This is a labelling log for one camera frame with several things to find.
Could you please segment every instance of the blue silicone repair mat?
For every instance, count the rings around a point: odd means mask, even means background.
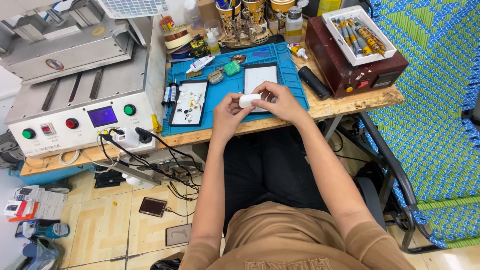
[[[177,79],[177,83],[185,80],[203,80],[207,79],[207,76],[215,71],[216,67],[224,66],[230,62],[230,59],[237,55],[247,55],[247,60],[240,64],[241,66],[250,65],[250,64],[260,64],[260,63],[277,63],[277,76],[278,84],[285,85],[290,88],[293,96],[298,100],[300,105],[305,110],[309,110],[310,106],[308,105],[307,97],[305,96],[305,91],[301,85],[300,78],[297,74],[297,69],[293,63],[292,56],[290,51],[287,48],[287,43],[282,42],[278,44],[266,44],[258,47],[253,47],[249,49],[238,50],[231,53],[220,54],[215,56],[212,64],[204,67],[202,69],[202,75],[186,79],[185,71],[190,68],[192,61],[185,61],[181,63],[174,64],[171,68],[168,69],[167,74],[167,83]],[[204,115],[202,118],[201,126],[182,126],[182,127],[172,127],[168,125],[168,120],[170,118],[171,107],[168,110],[167,118],[163,120],[163,130],[162,136],[168,136],[173,134],[185,133],[190,131],[202,130],[212,127],[213,123],[213,109],[219,102],[225,97],[228,92],[232,93],[243,93],[243,75],[244,68],[242,67],[240,73],[227,77],[224,74],[225,79],[216,85],[209,85],[208,92],[206,95],[205,106],[203,108]],[[257,119],[273,117],[271,113],[268,114],[257,114],[257,115],[248,115],[243,119],[242,122],[253,121]]]

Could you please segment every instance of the wooden workbench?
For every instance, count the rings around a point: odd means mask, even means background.
[[[305,37],[305,29],[306,29],[306,20],[304,20],[303,37]],[[316,65],[315,60],[313,59],[313,54],[308,49],[307,51],[308,51],[307,55],[309,56],[308,60],[305,60],[302,57],[296,57],[292,55],[294,62],[299,67],[308,66],[313,71],[313,73],[317,75],[317,77],[319,77],[323,82],[325,82],[325,80],[320,75],[320,72]],[[405,100],[402,94],[400,93],[400,91],[398,91],[397,87],[391,86],[388,88],[384,88],[384,89],[380,89],[380,90],[376,90],[376,91],[372,91],[364,94],[358,94],[358,95],[346,97],[343,99],[328,98],[327,100],[321,101],[310,89],[310,87],[307,86],[306,83],[302,81],[302,84],[305,90],[305,94],[307,96],[308,103],[310,105],[310,110],[308,111],[308,113],[311,115],[311,117],[314,120],[327,119],[327,118],[332,118],[339,115],[351,114],[351,113],[356,113],[364,110],[392,106],[392,105],[402,103]],[[290,123],[284,120],[281,120],[277,117],[240,123],[235,135],[242,135],[242,134],[267,130],[267,129],[283,127],[289,124]],[[205,129],[205,130],[199,130],[199,131],[188,132],[183,134],[176,134],[176,135],[171,135],[171,136],[166,136],[161,138],[166,144],[172,147],[180,147],[184,145],[191,145],[191,144],[209,141],[211,135],[212,135],[212,129]],[[118,155],[119,150],[111,145],[105,145],[105,149],[107,151],[107,154],[111,157],[116,157]],[[163,149],[165,149],[165,147],[159,143],[158,148],[154,151],[159,151]],[[105,155],[96,146],[85,148],[82,150],[82,153],[86,155],[89,159],[95,162],[107,160]],[[74,154],[75,154],[75,151],[65,153],[63,155],[63,159],[70,160]],[[27,163],[31,165],[31,167],[25,164],[22,168],[21,175],[28,176],[28,175],[34,175],[34,174],[43,173],[43,172],[50,172],[50,171],[65,169],[69,167],[91,164],[91,162],[87,160],[85,157],[83,157],[82,155],[79,156],[77,161],[75,161],[73,164],[69,166],[60,165],[57,155],[42,158],[42,159],[27,158]]]

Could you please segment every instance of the brown separator machine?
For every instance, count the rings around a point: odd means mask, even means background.
[[[392,86],[408,66],[397,51],[391,58],[353,67],[320,16],[308,20],[305,43],[335,99]]]

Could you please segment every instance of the digital display screen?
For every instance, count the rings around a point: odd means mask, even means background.
[[[117,117],[113,112],[112,106],[99,108],[96,110],[89,110],[88,116],[90,116],[90,120],[92,120],[93,127],[103,126],[107,124],[116,123]]]

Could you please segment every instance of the hand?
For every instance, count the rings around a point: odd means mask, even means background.
[[[213,110],[212,139],[225,146],[237,131],[237,127],[254,106],[240,108],[239,99],[243,94],[228,93]]]
[[[298,103],[288,87],[264,81],[252,92],[252,94],[260,93],[262,93],[262,100],[254,99],[252,100],[252,105],[265,109],[278,118],[289,121],[294,125],[299,124],[303,120],[312,119]]]

